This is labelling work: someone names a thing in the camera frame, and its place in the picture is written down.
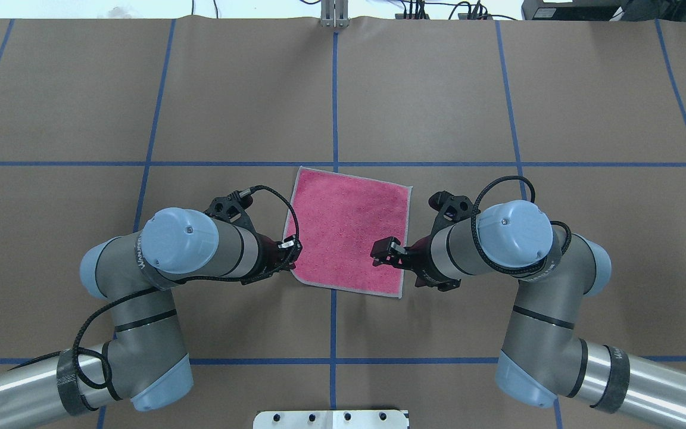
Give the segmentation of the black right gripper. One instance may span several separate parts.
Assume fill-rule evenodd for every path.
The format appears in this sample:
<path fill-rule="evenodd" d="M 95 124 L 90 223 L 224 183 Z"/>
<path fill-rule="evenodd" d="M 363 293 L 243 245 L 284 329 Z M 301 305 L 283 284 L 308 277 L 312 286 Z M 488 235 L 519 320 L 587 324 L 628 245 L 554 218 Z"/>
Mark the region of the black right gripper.
<path fill-rule="evenodd" d="M 438 281 L 439 272 L 431 258 L 432 237 L 422 237 L 411 246 L 402 247 L 397 237 L 384 237 L 373 243 L 372 266 L 392 266 L 412 271 L 422 281 Z"/>

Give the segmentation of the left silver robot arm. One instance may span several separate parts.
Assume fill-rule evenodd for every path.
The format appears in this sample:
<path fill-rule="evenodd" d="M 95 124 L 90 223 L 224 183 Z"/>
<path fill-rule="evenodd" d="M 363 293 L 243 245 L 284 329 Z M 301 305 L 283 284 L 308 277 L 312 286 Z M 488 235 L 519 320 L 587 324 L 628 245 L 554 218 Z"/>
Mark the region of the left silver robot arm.
<path fill-rule="evenodd" d="M 176 402 L 194 381 L 173 289 L 261 281 L 292 269 L 301 248 L 297 235 L 272 241 L 247 223 L 180 207 L 95 246 L 80 278 L 106 304 L 69 348 L 0 374 L 0 428 L 38 427 L 125 399 L 139 412 Z"/>

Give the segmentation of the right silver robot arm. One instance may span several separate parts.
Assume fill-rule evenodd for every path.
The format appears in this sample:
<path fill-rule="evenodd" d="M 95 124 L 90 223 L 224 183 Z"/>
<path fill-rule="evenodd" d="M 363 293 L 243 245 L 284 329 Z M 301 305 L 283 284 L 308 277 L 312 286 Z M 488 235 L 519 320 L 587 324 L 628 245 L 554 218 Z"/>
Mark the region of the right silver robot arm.
<path fill-rule="evenodd" d="M 607 285 L 606 250 L 554 223 L 530 201 L 484 211 L 467 198 L 440 192 L 431 233 L 411 246 L 376 241 L 374 266 L 416 274 L 416 286 L 455 290 L 489 272 L 517 280 L 495 382 L 517 401 L 553 407 L 571 397 L 605 414 L 659 427 L 686 428 L 686 372 L 575 334 L 585 297 Z"/>

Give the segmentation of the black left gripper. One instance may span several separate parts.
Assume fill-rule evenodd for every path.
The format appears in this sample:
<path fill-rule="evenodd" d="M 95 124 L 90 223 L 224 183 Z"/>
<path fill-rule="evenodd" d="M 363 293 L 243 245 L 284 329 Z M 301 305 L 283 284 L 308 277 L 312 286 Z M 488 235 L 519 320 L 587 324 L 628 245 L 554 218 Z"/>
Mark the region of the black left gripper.
<path fill-rule="evenodd" d="M 255 237 L 258 244 L 258 257 L 254 275 L 296 269 L 296 262 L 303 249 L 298 236 L 286 237 L 282 242 L 273 241 L 263 234 L 256 234 Z"/>

